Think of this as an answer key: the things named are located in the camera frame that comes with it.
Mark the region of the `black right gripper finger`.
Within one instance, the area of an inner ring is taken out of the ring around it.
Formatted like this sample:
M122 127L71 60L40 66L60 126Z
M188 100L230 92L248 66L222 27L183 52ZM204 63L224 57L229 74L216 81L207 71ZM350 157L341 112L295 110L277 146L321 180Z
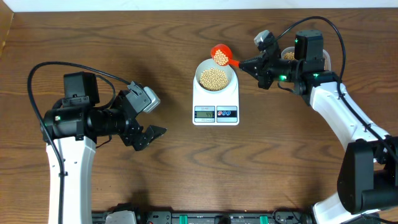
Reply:
M241 70L250 74L250 76L252 76L253 78L255 78L256 80L259 79L260 77L260 71L257 69L256 66L243 66L241 67Z
M239 62L239 68L261 68L264 62L263 57L257 56Z

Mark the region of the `red plastic measuring scoop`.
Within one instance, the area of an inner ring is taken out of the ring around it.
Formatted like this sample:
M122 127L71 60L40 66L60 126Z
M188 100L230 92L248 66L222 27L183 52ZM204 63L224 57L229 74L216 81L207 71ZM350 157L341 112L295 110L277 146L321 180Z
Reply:
M217 44L211 49L212 59L220 66L239 67L239 61L233 59L231 49L225 44Z

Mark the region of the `grey round bowl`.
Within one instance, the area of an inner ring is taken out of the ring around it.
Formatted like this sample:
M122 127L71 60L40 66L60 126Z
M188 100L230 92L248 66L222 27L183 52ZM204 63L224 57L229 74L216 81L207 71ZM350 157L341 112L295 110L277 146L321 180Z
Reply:
M209 59L207 59L207 60L204 60L201 64L199 64L199 66L197 67L196 73L195 73L194 81L195 81L195 83L199 84L200 87L202 87L202 86L200 85L200 83L199 83L200 75L201 75L201 73L202 73L204 70L209 69L209 68L217 68L217 69L220 69L220 70L225 71L226 74L227 74L227 77L228 77L228 81L229 81L228 85L230 85L230 84L232 83L233 75L234 75L233 69L232 69L229 65L227 65L227 66L220 66L220 65L218 65L212 58L209 58Z

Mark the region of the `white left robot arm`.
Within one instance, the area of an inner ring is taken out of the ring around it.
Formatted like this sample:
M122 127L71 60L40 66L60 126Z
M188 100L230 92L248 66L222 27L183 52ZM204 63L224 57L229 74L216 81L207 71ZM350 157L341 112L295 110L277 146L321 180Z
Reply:
M141 126L136 117L160 104L147 86L131 82L106 106L100 102L98 76L78 72L63 78L65 97L44 116L42 130L50 164L49 223L92 223L91 171L97 138L118 135L125 146L145 149L166 129Z

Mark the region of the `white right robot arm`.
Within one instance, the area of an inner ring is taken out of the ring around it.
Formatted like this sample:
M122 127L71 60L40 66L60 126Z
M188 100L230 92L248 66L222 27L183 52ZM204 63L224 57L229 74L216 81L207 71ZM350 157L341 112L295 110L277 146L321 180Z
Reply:
M375 125L337 74L325 69L322 33L298 31L292 60L282 57L268 30L260 32L254 43L260 55L240 62L239 68L253 76L259 88L268 89L274 81L293 83L292 93L323 117L345 150L337 192L316 203L305 221L377 220L377 211L397 206L397 138Z

